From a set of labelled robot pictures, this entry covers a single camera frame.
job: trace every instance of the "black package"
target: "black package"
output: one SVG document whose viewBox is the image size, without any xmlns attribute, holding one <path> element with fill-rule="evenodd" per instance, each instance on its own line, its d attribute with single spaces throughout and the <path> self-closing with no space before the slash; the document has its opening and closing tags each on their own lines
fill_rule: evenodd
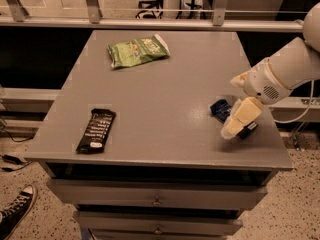
<svg viewBox="0 0 320 240">
<path fill-rule="evenodd" d="M 77 152 L 86 154 L 103 152 L 115 117 L 116 113 L 109 109 L 93 109 Z"/>
<path fill-rule="evenodd" d="M 225 99 L 218 100 L 211 107 L 212 115 L 217 118 L 221 123 L 224 123 L 228 116 L 230 115 L 232 107 L 228 104 Z M 245 139 L 248 137 L 254 129 L 257 128 L 257 124 L 255 122 L 251 122 L 250 124 L 243 127 L 243 129 L 237 134 L 241 139 Z"/>
</svg>

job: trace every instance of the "gray tabletop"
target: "gray tabletop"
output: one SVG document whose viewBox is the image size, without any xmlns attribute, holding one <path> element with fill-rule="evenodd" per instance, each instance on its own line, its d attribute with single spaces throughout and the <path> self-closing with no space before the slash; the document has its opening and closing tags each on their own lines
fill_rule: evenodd
<svg viewBox="0 0 320 240">
<path fill-rule="evenodd" d="M 108 43 L 159 34 L 171 57 L 113 70 Z M 236 33 L 94 31 L 25 154 L 26 159 L 192 168 L 292 167 L 266 107 L 247 139 L 224 140 L 209 107 L 245 97 L 230 79 L 249 69 Z M 117 113 L 105 151 L 80 155 L 77 145 L 93 108 Z"/>
</svg>

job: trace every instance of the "person's leg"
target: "person's leg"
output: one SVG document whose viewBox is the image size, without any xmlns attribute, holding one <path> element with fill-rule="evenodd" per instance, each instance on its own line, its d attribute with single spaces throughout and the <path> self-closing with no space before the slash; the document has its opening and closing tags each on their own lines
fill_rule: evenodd
<svg viewBox="0 0 320 240">
<path fill-rule="evenodd" d="M 0 211 L 0 240 L 8 239 L 20 221 L 27 215 L 37 198 L 37 189 L 26 186 L 14 201 Z"/>
</svg>

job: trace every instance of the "shoelace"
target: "shoelace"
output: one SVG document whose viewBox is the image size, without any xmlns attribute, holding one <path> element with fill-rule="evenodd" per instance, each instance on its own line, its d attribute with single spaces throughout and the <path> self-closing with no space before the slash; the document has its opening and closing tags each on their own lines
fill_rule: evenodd
<svg viewBox="0 0 320 240">
<path fill-rule="evenodd" d="M 20 210 L 28 199 L 30 199 L 30 197 L 19 195 L 8 207 L 5 207 L 3 211 L 1 211 L 3 217 L 6 218 Z"/>
</svg>

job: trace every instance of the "white cable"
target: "white cable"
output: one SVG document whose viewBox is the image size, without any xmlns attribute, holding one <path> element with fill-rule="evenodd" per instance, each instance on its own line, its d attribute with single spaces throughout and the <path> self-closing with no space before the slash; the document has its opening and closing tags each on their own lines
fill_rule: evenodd
<svg viewBox="0 0 320 240">
<path fill-rule="evenodd" d="M 300 116 L 298 116 L 298 117 L 296 117 L 294 119 L 291 119 L 291 120 L 287 120 L 287 121 L 278 121 L 278 120 L 275 120 L 275 119 L 274 119 L 274 121 L 276 123 L 280 123 L 280 124 L 289 124 L 289 123 L 293 123 L 293 122 L 299 120 L 300 118 L 302 118 L 305 114 L 308 113 L 308 111 L 310 109 L 310 106 L 311 106 L 311 103 L 312 103 L 313 92 L 314 92 L 314 81 L 311 81 L 310 100 L 309 100 L 309 103 L 308 103 L 308 106 L 307 106 L 306 110 Z"/>
</svg>

